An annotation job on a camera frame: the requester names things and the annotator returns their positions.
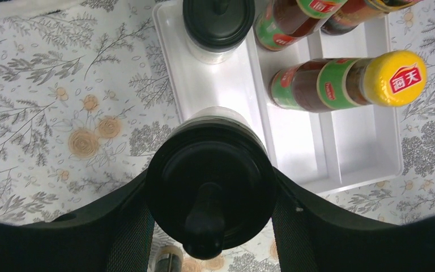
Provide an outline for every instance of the brand logo on cap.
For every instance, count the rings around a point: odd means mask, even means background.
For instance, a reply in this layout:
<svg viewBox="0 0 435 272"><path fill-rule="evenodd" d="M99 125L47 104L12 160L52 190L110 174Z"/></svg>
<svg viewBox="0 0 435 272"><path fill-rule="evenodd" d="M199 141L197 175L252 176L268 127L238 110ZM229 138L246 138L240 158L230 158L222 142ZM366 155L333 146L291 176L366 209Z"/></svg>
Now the brand logo on cap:
<svg viewBox="0 0 435 272"><path fill-rule="evenodd" d="M332 87L331 82L326 82L324 88L326 90L327 98L329 98L329 100L335 100L336 96L334 95L334 88Z"/></svg>
<svg viewBox="0 0 435 272"><path fill-rule="evenodd" d="M330 13L334 12L338 5L331 1L312 0L311 3L309 3L309 7L318 12Z"/></svg>
<svg viewBox="0 0 435 272"><path fill-rule="evenodd" d="M411 66L403 66L394 73L389 80L389 85L394 94L403 91L414 84L420 83L423 80L421 72L414 63Z"/></svg>

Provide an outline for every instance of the jar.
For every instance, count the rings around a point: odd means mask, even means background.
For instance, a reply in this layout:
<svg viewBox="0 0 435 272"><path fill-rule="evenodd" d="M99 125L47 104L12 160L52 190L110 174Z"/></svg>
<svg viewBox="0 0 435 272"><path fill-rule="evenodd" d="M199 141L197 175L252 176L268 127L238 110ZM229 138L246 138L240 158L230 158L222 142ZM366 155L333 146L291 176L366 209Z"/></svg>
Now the jar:
<svg viewBox="0 0 435 272"><path fill-rule="evenodd" d="M254 0L184 0L189 51L208 64L227 60L246 38L254 13Z"/></svg>
<svg viewBox="0 0 435 272"><path fill-rule="evenodd" d="M202 260L258 234L276 194L263 144L241 115L222 107L173 131L149 164L143 193L164 232Z"/></svg>
<svg viewBox="0 0 435 272"><path fill-rule="evenodd" d="M346 0L271 0L254 26L262 47L282 50L319 30Z"/></svg>
<svg viewBox="0 0 435 272"><path fill-rule="evenodd" d="M425 85L424 61L401 50L377 58L313 59L279 71L269 90L282 108L319 113L369 104L403 106Z"/></svg>
<svg viewBox="0 0 435 272"><path fill-rule="evenodd" d="M406 9L420 0L348 0L324 23L321 30L328 35L342 35L355 29L360 23L390 12Z"/></svg>

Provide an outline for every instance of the yellow cap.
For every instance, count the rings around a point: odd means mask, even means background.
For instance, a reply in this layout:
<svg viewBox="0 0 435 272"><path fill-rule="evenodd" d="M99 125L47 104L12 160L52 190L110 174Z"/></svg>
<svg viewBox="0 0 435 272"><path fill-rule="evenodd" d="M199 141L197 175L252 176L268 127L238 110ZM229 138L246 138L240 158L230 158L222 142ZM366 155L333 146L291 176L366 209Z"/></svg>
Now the yellow cap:
<svg viewBox="0 0 435 272"><path fill-rule="evenodd" d="M399 107L413 102L426 85L423 59L410 51L394 51L368 64L362 82L364 96L381 106Z"/></svg>

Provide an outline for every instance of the sauce bottle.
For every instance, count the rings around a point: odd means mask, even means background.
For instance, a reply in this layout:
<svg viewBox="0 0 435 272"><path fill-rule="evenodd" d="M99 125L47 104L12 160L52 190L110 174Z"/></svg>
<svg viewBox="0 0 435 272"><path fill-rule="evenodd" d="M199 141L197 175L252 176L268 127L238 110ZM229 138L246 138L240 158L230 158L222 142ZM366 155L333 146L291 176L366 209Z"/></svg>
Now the sauce bottle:
<svg viewBox="0 0 435 272"><path fill-rule="evenodd" d="M346 0L271 0L256 20L258 42L278 51L318 30Z"/></svg>
<svg viewBox="0 0 435 272"><path fill-rule="evenodd" d="M425 84L424 61L402 50L377 58L313 59L279 71L270 92L282 108L319 113L369 104L399 107L413 102Z"/></svg>
<svg viewBox="0 0 435 272"><path fill-rule="evenodd" d="M324 23L321 30L328 35L342 35L360 23L410 7L420 0L348 0Z"/></svg>

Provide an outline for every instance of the gray leaf pattern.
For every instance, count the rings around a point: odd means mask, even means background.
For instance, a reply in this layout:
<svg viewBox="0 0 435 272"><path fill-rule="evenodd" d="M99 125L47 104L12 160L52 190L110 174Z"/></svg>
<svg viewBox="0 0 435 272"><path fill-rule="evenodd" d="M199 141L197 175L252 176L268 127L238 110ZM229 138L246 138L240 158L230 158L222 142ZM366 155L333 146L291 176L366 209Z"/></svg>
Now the gray leaf pattern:
<svg viewBox="0 0 435 272"><path fill-rule="evenodd" d="M178 125L152 8L163 0L86 0L0 20L0 222L51 221L144 170ZM423 94L399 109L403 175L326 195L373 219L435 214L435 0L389 15L394 49L425 60ZM155 227L151 259L176 244ZM201 271L279 271L272 224Z"/></svg>

